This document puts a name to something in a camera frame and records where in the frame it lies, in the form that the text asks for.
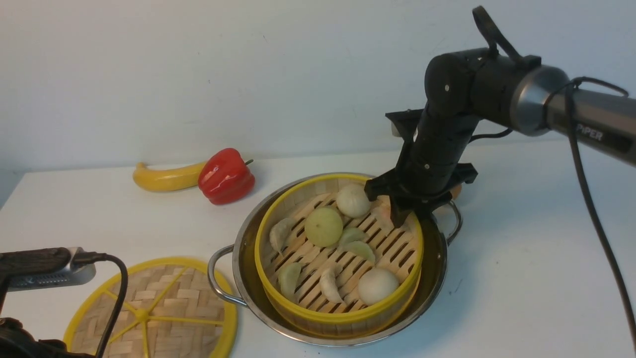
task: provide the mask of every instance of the red bell pepper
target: red bell pepper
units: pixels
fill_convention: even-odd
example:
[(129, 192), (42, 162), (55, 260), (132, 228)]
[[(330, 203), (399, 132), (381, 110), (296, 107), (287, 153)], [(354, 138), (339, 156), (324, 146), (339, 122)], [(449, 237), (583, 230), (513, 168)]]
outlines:
[(256, 179), (243, 162), (239, 151), (226, 148), (207, 161), (201, 170), (198, 187), (215, 205), (229, 204), (252, 191)]

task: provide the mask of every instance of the bamboo steamer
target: bamboo steamer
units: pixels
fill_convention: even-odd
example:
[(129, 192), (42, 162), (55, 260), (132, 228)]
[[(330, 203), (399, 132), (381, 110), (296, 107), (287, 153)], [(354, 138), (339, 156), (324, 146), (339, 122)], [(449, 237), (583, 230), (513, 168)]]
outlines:
[[(209, 286), (204, 262), (166, 257), (132, 266), (124, 307), (118, 315), (104, 357), (225, 358), (237, 332), (237, 310)], [(215, 280), (224, 290), (221, 273)], [(121, 276), (101, 285), (71, 320), (64, 335), (70, 352), (95, 354), (110, 316)]]
[[(376, 255), (375, 267), (393, 272), (400, 282), (398, 289), (379, 303), (366, 306), (359, 299), (357, 283), (372, 263), (352, 253), (335, 248), (316, 247), (304, 233), (307, 215), (322, 206), (336, 206), (338, 191), (350, 184), (364, 183), (368, 176), (330, 174), (301, 182), (281, 195), (268, 209), (256, 235), (254, 260), (258, 276), (273, 307), (289, 323), (302, 331), (325, 338), (359, 337), (381, 331), (390, 325), (408, 306), (417, 289), (418, 276), (424, 251), (422, 228), (414, 214), (403, 227), (387, 232), (374, 214), (363, 218), (345, 217), (345, 227), (358, 227), (368, 235), (367, 244)], [(380, 196), (375, 206), (389, 209), (388, 197)], [(274, 224), (284, 218), (296, 221), (289, 245), (276, 252), (268, 235)], [(296, 288), (297, 302), (287, 300), (277, 283), (278, 272), (285, 265), (300, 262), (303, 265)], [(345, 301), (334, 304), (321, 293), (319, 279), (322, 271), (335, 265), (336, 284)]]

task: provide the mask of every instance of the metal pot rim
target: metal pot rim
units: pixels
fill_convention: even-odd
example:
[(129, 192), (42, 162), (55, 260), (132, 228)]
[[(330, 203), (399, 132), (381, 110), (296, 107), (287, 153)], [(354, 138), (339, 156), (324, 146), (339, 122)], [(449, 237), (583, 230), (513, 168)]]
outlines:
[[(357, 175), (365, 175), (365, 174), (361, 174), (361, 173), (348, 173), (348, 174), (357, 174)], [(300, 341), (300, 342), (304, 342), (304, 343), (308, 343), (311, 345), (318, 345), (318, 346), (322, 346), (322, 347), (354, 347), (354, 346), (359, 346), (359, 345), (366, 345), (369, 343), (373, 343), (373, 342), (377, 342), (380, 340), (383, 340), (389, 336), (392, 336), (393, 334), (396, 334), (397, 332), (400, 332), (401, 330), (403, 330), (404, 328), (408, 327), (410, 324), (412, 324), (414, 321), (416, 321), (431, 305), (432, 302), (435, 300), (435, 298), (437, 297), (437, 295), (440, 292), (441, 286), (444, 283), (444, 279), (446, 276), (446, 258), (447, 258), (447, 250), (448, 250), (448, 243), (450, 241), (452, 241), (452, 239), (454, 239), (454, 237), (456, 236), (457, 232), (459, 231), (459, 229), (461, 228), (462, 225), (462, 221), (461, 221), (461, 214), (459, 213), (457, 207), (454, 205), (454, 203), (451, 202), (451, 207), (453, 209), (453, 211), (455, 212), (455, 214), (457, 215), (458, 221), (457, 221), (457, 226), (455, 228), (455, 230), (453, 230), (453, 234), (451, 234), (446, 240), (442, 240), (445, 242), (446, 245), (441, 245), (441, 256), (442, 256), (442, 270), (441, 270), (441, 274), (440, 274), (440, 278), (439, 280), (436, 282), (435, 286), (432, 288), (431, 293), (429, 294), (429, 297), (427, 297), (424, 302), (415, 310), (413, 311), (409, 316), (407, 316), (406, 318), (404, 318), (403, 320), (395, 323), (393, 326), (390, 326), (387, 329), (384, 329), (383, 331), (380, 331), (378, 333), (375, 334), (371, 334), (369, 336), (364, 336), (364, 337), (359, 337), (359, 338), (350, 338), (350, 339), (345, 339), (345, 340), (331, 340), (331, 339), (326, 339), (326, 338), (317, 338), (317, 337), (313, 337), (313, 336), (307, 336), (306, 334), (302, 334), (302, 333), (298, 333), (296, 331), (292, 331), (280, 324), (278, 324), (276, 321), (272, 320), (270, 317), (268, 317), (266, 314), (264, 314), (260, 308), (256, 305), (256, 303), (252, 300), (252, 298), (249, 296), (249, 294), (247, 293), (246, 287), (243, 283), (243, 280), (240, 276), (240, 264), (239, 264), (239, 253), (240, 253), (240, 247), (241, 245), (243, 245), (243, 239), (244, 239), (244, 234), (247, 231), (247, 228), (249, 227), (249, 224), (251, 223), (252, 219), (256, 216), (257, 212), (259, 212), (259, 210), (263, 207), (263, 205), (265, 205), (269, 200), (271, 200), (273, 197), (279, 195), (281, 192), (289, 189), (290, 187), (296, 185), (297, 183), (300, 183), (304, 180), (308, 180), (317, 176), (322, 176), (323, 174), (319, 174), (319, 175), (312, 175), (312, 176), (308, 176), (299, 180), (296, 180), (294, 182), (291, 182), (281, 188), (279, 188), (278, 190), (276, 190), (275, 192), (271, 193), (270, 195), (268, 195), (266, 198), (264, 198), (253, 210), (252, 212), (250, 212), (250, 214), (247, 216), (247, 218), (245, 219), (244, 223), (241, 225), (240, 230), (238, 231), (237, 234), (237, 239), (236, 242), (234, 243), (234, 245), (230, 245), (226, 248), (223, 248), (221, 250), (219, 250), (218, 252), (216, 252), (212, 258), (210, 259), (210, 263), (208, 266), (208, 276), (209, 278), (214, 274), (213, 272), (213, 263), (216, 263), (216, 261), (218, 260), (218, 258), (224, 254), (229, 254), (230, 252), (232, 252), (232, 275), (234, 277), (234, 281), (235, 284), (237, 286), (238, 289), (238, 293), (240, 295), (240, 297), (236, 297), (236, 296), (231, 296), (228, 295), (226, 292), (223, 292), (222, 290), (220, 290), (219, 287), (217, 287), (216, 283), (213, 280), (210, 280), (210, 284), (212, 285), (213, 289), (216, 291), (217, 295), (234, 304), (239, 304), (241, 306), (245, 306), (247, 308), (249, 308), (254, 314), (255, 316), (257, 316), (260, 321), (262, 321), (264, 324), (266, 324), (267, 326), (269, 326), (270, 328), (272, 328), (274, 331), (277, 331), (278, 333), (282, 334), (283, 336), (286, 336), (288, 338), (291, 338), (292, 340), (296, 340), (296, 341)]]

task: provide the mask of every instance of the plastic vegetable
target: plastic vegetable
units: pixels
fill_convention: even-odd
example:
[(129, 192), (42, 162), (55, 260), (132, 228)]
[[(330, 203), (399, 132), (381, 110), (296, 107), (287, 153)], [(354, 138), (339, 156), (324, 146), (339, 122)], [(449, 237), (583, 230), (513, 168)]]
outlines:
[(270, 230), (270, 244), (272, 248), (282, 255), (282, 249), (287, 246), (287, 238), (291, 234), (291, 229), (296, 224), (292, 218), (284, 218), (277, 222)]
[(369, 212), (371, 202), (364, 193), (364, 188), (359, 184), (344, 186), (336, 196), (338, 209), (348, 217), (359, 218)]
[(348, 227), (342, 231), (339, 246), (342, 247), (354, 241), (366, 241), (368, 237), (369, 236), (366, 232), (358, 229), (357, 227)]
[(169, 192), (194, 187), (205, 162), (168, 170), (148, 169), (137, 163), (132, 179), (138, 187), (151, 192)]
[(302, 268), (303, 266), (299, 262), (293, 262), (279, 271), (280, 293), (294, 303), (296, 302), (294, 293), (296, 292), (296, 285), (298, 284)]
[(364, 304), (371, 306), (389, 297), (398, 287), (399, 281), (391, 271), (374, 268), (360, 277), (358, 294)]
[(343, 251), (360, 256), (375, 265), (375, 254), (371, 247), (366, 243), (363, 243), (362, 241), (353, 241), (346, 245), (342, 245), (341, 248)]
[(378, 206), (371, 210), (371, 215), (378, 222), (378, 225), (385, 233), (389, 233), (395, 228), (393, 221), (391, 221), (391, 210), (386, 206)]
[(320, 290), (331, 303), (343, 303), (336, 285), (334, 266), (326, 268), (320, 275)]
[(198, 187), (215, 205), (232, 203), (252, 191), (256, 179), (239, 151), (226, 148), (207, 161), (198, 177)]
[(305, 234), (312, 244), (328, 247), (340, 239), (342, 225), (342, 218), (338, 212), (328, 206), (323, 206), (307, 215)]

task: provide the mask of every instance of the silver metal arm segment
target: silver metal arm segment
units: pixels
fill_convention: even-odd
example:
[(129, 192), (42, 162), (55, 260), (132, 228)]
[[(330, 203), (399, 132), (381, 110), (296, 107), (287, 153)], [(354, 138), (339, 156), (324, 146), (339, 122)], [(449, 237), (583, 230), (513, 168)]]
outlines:
[[(636, 99), (590, 90), (575, 90), (574, 120), (580, 143), (636, 165)], [(567, 135), (565, 90), (546, 104), (547, 125)]]

